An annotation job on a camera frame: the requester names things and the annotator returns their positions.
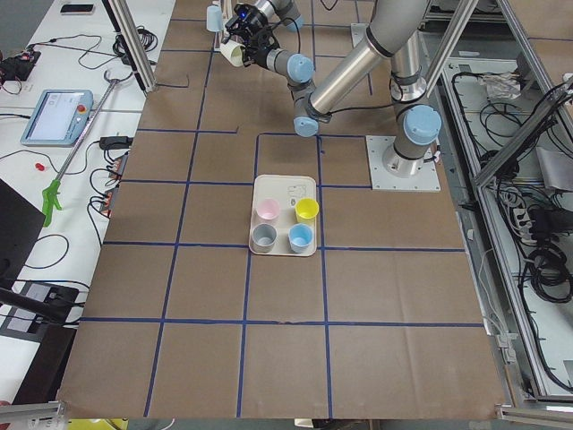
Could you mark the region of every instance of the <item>white cup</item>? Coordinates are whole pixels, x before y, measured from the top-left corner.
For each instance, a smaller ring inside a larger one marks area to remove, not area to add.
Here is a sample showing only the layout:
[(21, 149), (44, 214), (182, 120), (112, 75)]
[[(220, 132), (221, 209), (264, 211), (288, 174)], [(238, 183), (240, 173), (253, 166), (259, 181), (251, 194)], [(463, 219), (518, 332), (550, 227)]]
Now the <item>white cup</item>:
[(235, 67), (243, 65), (243, 44), (229, 40), (227, 43), (222, 43), (220, 46), (221, 54)]

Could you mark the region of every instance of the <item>yellow cup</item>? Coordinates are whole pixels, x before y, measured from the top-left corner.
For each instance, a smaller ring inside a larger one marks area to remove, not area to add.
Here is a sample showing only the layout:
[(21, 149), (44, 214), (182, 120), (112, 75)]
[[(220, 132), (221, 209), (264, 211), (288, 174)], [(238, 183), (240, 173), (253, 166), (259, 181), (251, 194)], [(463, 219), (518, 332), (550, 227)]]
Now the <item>yellow cup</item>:
[(311, 224), (319, 214), (319, 204), (314, 199), (301, 199), (295, 206), (296, 221)]

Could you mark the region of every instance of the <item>white tray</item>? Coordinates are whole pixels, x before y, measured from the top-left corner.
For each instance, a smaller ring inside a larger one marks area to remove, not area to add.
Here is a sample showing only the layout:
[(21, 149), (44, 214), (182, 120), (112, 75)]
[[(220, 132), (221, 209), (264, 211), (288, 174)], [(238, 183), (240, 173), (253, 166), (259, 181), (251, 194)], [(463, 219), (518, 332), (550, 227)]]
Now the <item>white tray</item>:
[[(312, 229), (312, 242), (303, 253), (297, 254), (290, 249), (288, 230), (296, 224), (295, 206), (299, 200), (308, 197), (316, 200), (316, 182), (308, 176), (260, 175), (254, 180), (251, 208), (251, 228), (249, 230), (249, 248), (254, 254), (290, 255), (308, 257), (316, 252), (316, 219), (309, 225)], [(263, 221), (257, 216), (257, 204), (265, 199), (275, 199), (280, 205), (280, 214), (272, 223), (277, 230), (277, 240), (267, 253), (258, 253), (252, 249), (252, 230)]]

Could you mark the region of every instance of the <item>tablet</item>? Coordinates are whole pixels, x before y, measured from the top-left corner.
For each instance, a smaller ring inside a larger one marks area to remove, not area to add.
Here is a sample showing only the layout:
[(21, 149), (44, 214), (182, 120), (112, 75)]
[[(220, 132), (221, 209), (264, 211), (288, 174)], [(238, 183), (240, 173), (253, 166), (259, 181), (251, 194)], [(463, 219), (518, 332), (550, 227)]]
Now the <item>tablet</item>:
[(26, 146), (72, 146), (90, 117), (90, 90), (44, 90), (20, 142)]

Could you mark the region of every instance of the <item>table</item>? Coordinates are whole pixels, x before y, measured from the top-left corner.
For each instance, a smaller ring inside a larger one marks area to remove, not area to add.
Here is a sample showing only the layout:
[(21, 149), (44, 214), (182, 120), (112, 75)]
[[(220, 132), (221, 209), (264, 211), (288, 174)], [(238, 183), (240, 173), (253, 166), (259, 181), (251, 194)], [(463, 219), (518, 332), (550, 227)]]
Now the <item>table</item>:
[[(363, 135), (394, 134), (393, 115), (294, 135), (284, 79), (211, 52), (191, 4), (157, 69), (191, 84), (141, 115), (59, 392), (72, 417), (493, 417), (505, 399), (443, 168), (439, 193), (374, 192)], [(350, 40), (330, 17), (359, 11), (298, 5), (321, 82)], [(388, 79), (385, 64), (344, 105), (388, 103)], [(262, 174), (316, 181), (314, 256), (249, 253)]]
[[(101, 45), (95, 50), (113, 53), (111, 47), (115, 41), (114, 29), (107, 17), (103, 4), (96, 4), (94, 14), (66, 15), (60, 14), (64, 0), (55, 0), (46, 16), (32, 36), (30, 43), (45, 42), (52, 38), (62, 38), (77, 34), (98, 35), (102, 37)], [(158, 61), (159, 49), (163, 45), (167, 22), (171, 16), (175, 0), (153, 2), (151, 0), (131, 0), (127, 2), (136, 25), (143, 25), (158, 37), (158, 48), (151, 51), (149, 59)], [(57, 45), (87, 49), (95, 43), (93, 38), (60, 40)], [(131, 68), (123, 65), (119, 59), (97, 70), (89, 70), (78, 64), (82, 52), (49, 46), (36, 46), (42, 53), (41, 58), (32, 70), (30, 78), (22, 83), (22, 91), (13, 96), (0, 91), (0, 107), (34, 108), (41, 92), (45, 89), (91, 90), (94, 99), (99, 100), (106, 90), (107, 82), (103, 72), (108, 67), (117, 69), (118, 75), (128, 74)], [(107, 61), (109, 56), (90, 54), (82, 62), (90, 67)], [(141, 112), (145, 96), (137, 81), (130, 80), (124, 88), (121, 98), (111, 97), (106, 110)]]
[[(73, 35), (81, 32), (99, 34), (104, 40), (100, 49), (111, 52), (114, 35), (111, 24), (103, 6), (98, 4), (93, 15), (90, 16), (61, 16), (59, 9), (65, 3), (55, 0), (46, 17), (39, 25), (31, 42), (51, 39), (54, 36)], [(158, 48), (150, 53), (151, 59), (158, 59), (159, 48), (165, 38), (167, 23), (169, 21), (174, 1), (152, 2), (150, 0), (130, 0), (133, 18), (138, 24), (145, 25), (158, 36)], [(81, 47), (75, 42), (70, 46)], [(107, 82), (103, 79), (105, 67), (97, 71), (88, 71), (81, 68), (76, 59), (79, 53), (53, 47), (39, 47), (42, 57), (32, 71), (30, 78), (23, 85), (22, 93), (11, 96), (0, 91), (0, 113), (19, 113), (30, 115), (35, 107), (39, 95), (45, 89), (88, 89), (94, 93), (97, 103)], [(112, 94), (104, 108), (104, 112), (94, 124), (86, 137), (84, 150), (81, 150), (72, 163), (70, 171), (83, 167), (84, 154), (88, 145), (101, 136), (128, 135), (134, 136), (137, 129), (145, 97), (137, 86), (135, 80), (120, 85)], [(27, 148), (20, 145), (26, 120), (21, 118), (3, 118), (0, 120), (0, 130), (3, 135), (3, 145), (0, 157), (13, 151), (30, 149), (49, 155), (56, 166), (60, 166), (69, 149), (64, 148)], [(62, 262), (53, 268), (43, 271), (24, 268), (21, 278), (43, 280), (78, 280), (90, 284), (91, 277), (98, 260), (99, 245), (94, 227), (86, 212), (86, 205), (91, 190), (89, 177), (94, 168), (103, 168), (106, 162), (102, 158), (102, 151), (98, 145), (91, 147), (87, 154), (88, 167), (85, 173), (78, 176), (65, 176), (60, 188), (60, 203), (63, 211), (55, 211), (52, 224), (44, 228), (41, 235), (58, 233), (70, 240), (70, 250)], [(35, 169), (35, 163), (48, 165), (45, 157), (21, 153), (9, 159), (0, 160), (0, 177), (22, 196), (41, 209), (41, 191), (46, 188), (56, 173), (50, 167), (40, 172)], [(94, 176), (97, 186), (104, 188), (107, 174), (99, 172)], [(99, 234), (104, 236), (107, 220), (94, 214), (94, 221)], [(48, 239), (38, 244), (30, 255), (29, 264), (41, 265), (53, 261), (52, 255), (63, 251), (63, 245), (58, 239)], [(15, 290), (21, 288), (21, 283), (14, 285)], [(85, 294), (81, 294), (78, 301), (82, 301)], [(7, 306), (0, 307), (0, 314), (5, 314)], [(38, 344), (23, 340), (0, 337), (0, 399), (12, 400), (21, 384), (21, 381), (30, 366), (30, 362), (38, 349)]]

